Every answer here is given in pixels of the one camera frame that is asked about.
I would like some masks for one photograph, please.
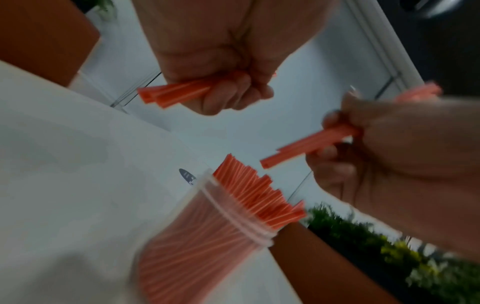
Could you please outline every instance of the table surface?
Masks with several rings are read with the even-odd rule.
[[[0,62],[0,302],[134,303],[133,256],[208,167],[169,132]],[[300,303],[268,250],[212,303]]]

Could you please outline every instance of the hand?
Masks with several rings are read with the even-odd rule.
[[[205,115],[273,97],[272,74],[322,28],[336,2],[133,0],[167,82],[242,71],[184,104]]]
[[[321,188],[392,227],[480,261],[480,104],[393,104],[347,94],[341,120],[353,143],[308,155]]]

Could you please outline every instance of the brown wooden surface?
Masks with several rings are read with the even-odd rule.
[[[0,4],[0,60],[68,86],[100,34],[70,0]]]
[[[399,303],[298,223],[282,229],[274,242],[270,252],[303,304]]]

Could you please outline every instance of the transparent container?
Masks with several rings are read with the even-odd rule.
[[[150,304],[202,303],[275,235],[206,174],[138,253],[135,291]]]

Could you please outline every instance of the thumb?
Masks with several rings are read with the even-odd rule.
[[[393,102],[367,101],[359,98],[356,92],[348,92],[343,96],[341,111],[351,124],[365,128],[374,119],[390,113],[398,105]]]

